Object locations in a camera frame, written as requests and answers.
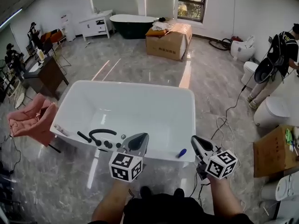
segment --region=person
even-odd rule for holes
[[[14,69],[16,76],[20,80],[23,80],[23,77],[21,76],[21,71],[23,71],[25,73],[26,69],[25,69],[25,67],[23,67],[23,65],[20,62],[21,55],[16,50],[13,50],[12,49],[13,47],[14,47],[14,45],[12,45],[11,43],[9,43],[6,46],[6,55],[7,56],[5,58],[5,62],[10,63],[11,68]]]
[[[140,190],[141,199],[132,198],[125,206],[129,183],[116,180],[111,191],[99,203],[89,224],[119,224],[124,214],[124,224],[156,223],[242,223],[252,224],[242,213],[240,201],[234,196],[226,178],[218,180],[208,176],[213,197],[214,216],[204,213],[182,189],[174,195],[152,195],[148,187]]]
[[[42,44],[41,40],[38,37],[39,31],[36,31],[35,26],[36,26],[35,22],[31,23],[31,27],[30,27],[30,30],[29,30],[30,34],[32,36],[32,41],[37,46],[37,48],[39,48],[40,50],[43,50],[43,44]]]
[[[279,35],[283,36],[286,43],[285,59],[282,67],[278,69],[279,72],[274,77],[270,77],[268,81],[256,84],[250,95],[247,97],[249,106],[252,109],[257,109],[258,106],[266,99],[276,88],[281,84],[283,78],[288,73],[289,67],[299,70],[299,67],[295,64],[298,57],[298,44],[299,40],[299,24],[294,24],[291,32],[282,32]]]

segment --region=ceiling light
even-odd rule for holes
[[[21,9],[19,9],[18,11],[16,11],[10,18],[8,18],[4,23],[2,23],[1,24],[1,26],[0,26],[0,29],[10,20],[10,19],[12,19],[14,16],[16,16],[20,11],[22,10],[22,8]]]

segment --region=orange chair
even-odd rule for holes
[[[38,93],[24,109],[7,115],[11,136],[27,135],[46,147],[49,145],[60,153],[50,144],[55,136],[50,131],[50,127],[57,111],[58,107],[55,103]]]

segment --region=window frame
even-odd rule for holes
[[[204,20],[204,14],[205,14],[205,9],[206,9],[206,0],[201,0],[201,1],[197,1],[197,0],[178,0],[178,2],[179,1],[202,5],[202,13],[200,15],[201,16],[200,19],[192,18],[192,17],[183,17],[183,16],[178,16],[177,15],[178,18],[180,18],[180,19],[186,19],[186,20],[191,20],[191,21],[203,22],[203,20]]]

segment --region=shoe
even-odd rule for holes
[[[256,110],[256,109],[257,109],[257,107],[258,107],[258,105],[257,105],[257,103],[256,103],[256,102],[254,102],[254,101],[251,101],[251,102],[249,103],[249,107],[250,107],[251,109],[254,109],[254,110]]]
[[[253,101],[253,99],[254,99],[254,97],[252,97],[251,95],[249,95],[248,97],[247,97],[247,101],[250,103],[251,101]]]
[[[185,192],[182,189],[177,189],[174,191],[173,196],[183,198],[183,197],[185,197]]]
[[[142,199],[149,198],[152,195],[153,194],[152,194],[149,187],[143,186],[143,187],[140,188],[140,196],[141,196]]]

